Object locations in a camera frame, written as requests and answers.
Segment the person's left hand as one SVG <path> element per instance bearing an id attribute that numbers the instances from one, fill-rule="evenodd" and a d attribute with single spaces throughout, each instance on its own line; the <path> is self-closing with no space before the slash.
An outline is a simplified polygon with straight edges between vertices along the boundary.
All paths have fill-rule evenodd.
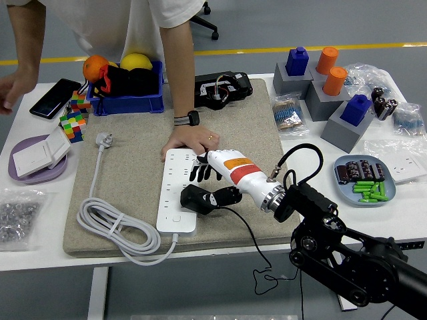
<path id="1" fill-rule="evenodd" d="M 175 126 L 167 143 L 161 149 L 161 161 L 165 161 L 166 153 L 170 149 L 188 147 L 196 155 L 201 155 L 207 151 L 216 150 L 219 144 L 220 136 L 203 125 Z"/>

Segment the person's right hand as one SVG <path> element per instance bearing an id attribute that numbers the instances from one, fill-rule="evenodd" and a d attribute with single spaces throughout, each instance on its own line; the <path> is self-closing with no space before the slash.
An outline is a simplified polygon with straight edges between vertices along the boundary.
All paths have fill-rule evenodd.
<path id="1" fill-rule="evenodd" d="M 16 71 L 1 78 L 1 114 L 9 115 L 18 98 L 33 89 L 32 82 Z"/>

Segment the robot right hand white shell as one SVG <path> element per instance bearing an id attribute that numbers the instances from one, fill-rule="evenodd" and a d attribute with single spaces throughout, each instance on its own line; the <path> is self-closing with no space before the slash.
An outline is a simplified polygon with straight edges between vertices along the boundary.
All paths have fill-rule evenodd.
<path id="1" fill-rule="evenodd" d="M 208 179 L 212 170 L 218 179 L 224 178 L 241 193 L 250 195 L 257 207 L 264 211 L 276 192 L 283 189 L 279 182 L 268 178 L 250 159 L 234 149 L 208 151 L 197 156 L 189 180 Z"/>

